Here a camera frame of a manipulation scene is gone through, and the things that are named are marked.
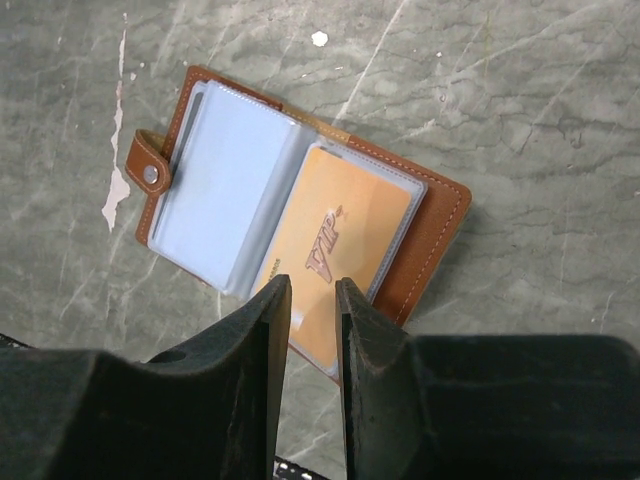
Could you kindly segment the brown leather card holder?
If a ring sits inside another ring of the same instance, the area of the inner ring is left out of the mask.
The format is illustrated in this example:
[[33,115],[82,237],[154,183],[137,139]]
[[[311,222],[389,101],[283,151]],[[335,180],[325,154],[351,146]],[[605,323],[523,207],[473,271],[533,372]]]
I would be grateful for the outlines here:
[[470,208],[470,190],[199,66],[166,134],[138,130],[125,169],[147,200],[137,240],[246,300],[292,283],[290,346],[338,377],[335,283],[397,324]]

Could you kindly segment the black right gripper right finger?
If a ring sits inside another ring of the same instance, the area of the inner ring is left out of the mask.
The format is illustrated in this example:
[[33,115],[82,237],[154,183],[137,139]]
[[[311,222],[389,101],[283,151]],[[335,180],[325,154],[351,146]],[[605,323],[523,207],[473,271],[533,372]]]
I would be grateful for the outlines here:
[[601,335],[410,335],[336,285],[351,479],[635,479],[639,355]]

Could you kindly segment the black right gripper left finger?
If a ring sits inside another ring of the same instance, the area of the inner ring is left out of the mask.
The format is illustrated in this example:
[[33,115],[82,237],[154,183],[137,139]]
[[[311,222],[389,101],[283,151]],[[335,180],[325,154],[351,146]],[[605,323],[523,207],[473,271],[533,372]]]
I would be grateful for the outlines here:
[[5,479],[268,479],[291,313],[279,275],[147,362],[102,350],[1,352]]

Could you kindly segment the orange credit card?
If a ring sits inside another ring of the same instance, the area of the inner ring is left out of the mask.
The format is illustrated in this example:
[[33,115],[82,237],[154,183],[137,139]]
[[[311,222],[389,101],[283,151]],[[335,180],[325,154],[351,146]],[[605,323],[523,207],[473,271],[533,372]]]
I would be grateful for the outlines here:
[[349,277],[374,297],[425,193],[421,181],[339,145],[307,150],[254,286],[289,276],[289,343],[327,376],[337,374],[335,282]]

